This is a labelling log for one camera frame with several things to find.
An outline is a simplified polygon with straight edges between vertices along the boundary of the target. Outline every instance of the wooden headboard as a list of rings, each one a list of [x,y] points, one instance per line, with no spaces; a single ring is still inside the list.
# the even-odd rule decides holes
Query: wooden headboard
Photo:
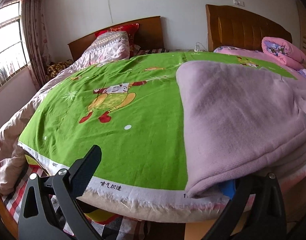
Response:
[[[278,37],[292,42],[291,34],[281,25],[241,8],[206,5],[208,50],[234,46],[262,51],[263,37]]]
[[[77,60],[83,52],[95,41],[95,34],[98,31],[107,30],[109,28],[120,27],[122,25],[128,25],[132,23],[139,23],[140,28],[134,36],[134,43],[141,46],[141,49],[163,49],[163,33],[160,16],[154,16],[149,18],[138,19],[125,23],[116,24],[110,27],[106,27],[101,30],[97,30],[83,38],[69,43],[69,48],[73,57],[73,60]]]

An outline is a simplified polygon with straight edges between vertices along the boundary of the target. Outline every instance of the metal screw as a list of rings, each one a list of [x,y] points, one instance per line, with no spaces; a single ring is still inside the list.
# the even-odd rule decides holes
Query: metal screw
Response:
[[[59,170],[58,174],[59,174],[60,176],[64,176],[67,172],[68,172],[68,170],[66,170],[66,169],[61,169],[61,170]]]
[[[274,174],[274,173],[270,172],[270,173],[269,173],[269,178],[270,178],[270,179],[275,179],[275,178],[276,178],[276,176],[275,176],[275,174]]]
[[[30,179],[36,179],[36,177],[37,177],[37,174],[36,174],[36,173],[32,173],[32,174],[30,175]]]

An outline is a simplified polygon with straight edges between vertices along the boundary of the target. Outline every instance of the wall socket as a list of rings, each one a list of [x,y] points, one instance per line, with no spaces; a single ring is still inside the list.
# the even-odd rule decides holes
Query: wall socket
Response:
[[[233,3],[234,3],[235,5],[244,6],[244,2],[243,2],[243,1],[233,0]]]

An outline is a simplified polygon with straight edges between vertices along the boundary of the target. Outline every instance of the cartoon figure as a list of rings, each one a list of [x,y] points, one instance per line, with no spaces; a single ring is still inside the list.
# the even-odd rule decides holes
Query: cartoon figure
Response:
[[[162,67],[149,67],[149,68],[144,69],[144,71],[152,71],[152,70],[160,70],[160,69],[165,69],[165,68],[162,68]]]
[[[101,123],[106,123],[111,121],[112,117],[109,113],[127,106],[131,103],[136,94],[129,93],[129,90],[133,86],[141,86],[146,84],[147,81],[139,81],[133,83],[123,83],[116,86],[111,86],[107,88],[94,89],[93,93],[97,95],[96,99],[87,107],[89,114],[84,116],[79,123],[83,123],[88,120],[93,114],[94,109],[108,109],[104,114],[99,117]]]
[[[260,67],[260,65],[256,65],[254,62],[252,62],[248,58],[242,59],[241,57],[238,57],[238,56],[236,57],[238,58],[238,61],[241,63],[241,65],[255,67],[255,68]]]

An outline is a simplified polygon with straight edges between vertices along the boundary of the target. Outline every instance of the green blanket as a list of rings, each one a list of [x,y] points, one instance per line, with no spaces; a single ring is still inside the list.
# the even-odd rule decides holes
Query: green blanket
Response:
[[[183,108],[175,73],[190,60],[265,67],[293,77],[266,61],[204,52],[151,54],[92,65],[52,88],[19,145],[54,174],[61,164],[70,167],[97,144],[103,154],[94,174],[100,178],[99,189],[116,192],[130,185],[184,190]]]

